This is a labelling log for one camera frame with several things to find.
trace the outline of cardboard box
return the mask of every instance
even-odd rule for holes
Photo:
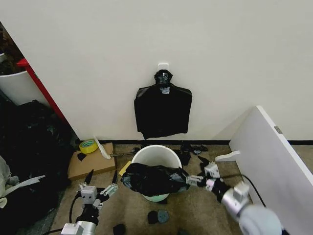
[[[108,154],[113,153],[112,143],[103,144],[102,146]],[[75,152],[69,162],[67,174],[68,178],[72,181],[85,178],[92,170],[94,171],[94,175],[115,170],[115,158],[104,158],[99,149],[87,154],[82,161],[77,157],[79,153],[81,151]]]

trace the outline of black baseboard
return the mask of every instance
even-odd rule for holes
[[[288,141],[292,145],[313,145],[313,141]]]
[[[171,140],[102,140],[100,141],[101,144],[104,143],[109,143],[112,142],[113,144],[178,144],[181,145],[183,142],[189,143],[189,144],[207,144],[207,145],[212,145],[212,144],[229,144],[229,140],[197,140],[197,141],[191,141],[191,140],[186,140],[186,141],[171,141]],[[288,141],[292,145],[313,145],[313,141]]]
[[[198,140],[198,141],[171,141],[171,140],[146,140],[146,141],[136,141],[136,140],[118,140],[118,141],[99,141],[101,144],[112,142],[113,144],[178,144],[181,145],[184,143],[189,144],[229,144],[228,140],[220,140],[220,141],[206,141],[206,140]]]

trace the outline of tape roll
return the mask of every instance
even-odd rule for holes
[[[92,153],[96,151],[97,148],[98,148],[98,145],[94,141],[94,139],[86,140],[79,145],[80,151],[82,151],[82,153],[85,153],[85,154]]]

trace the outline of white bucket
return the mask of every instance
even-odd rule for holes
[[[162,145],[150,145],[144,147],[134,156],[132,163],[141,163],[149,166],[163,165],[166,167],[179,168],[181,162],[177,154],[170,148]],[[147,200],[160,202],[168,197],[169,194],[148,197],[143,195]]]

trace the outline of white wall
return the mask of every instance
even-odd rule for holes
[[[1,22],[81,139],[142,139],[135,94],[169,62],[193,103],[188,134],[164,139],[230,139],[261,104],[287,139],[313,140],[310,0],[0,5]]]

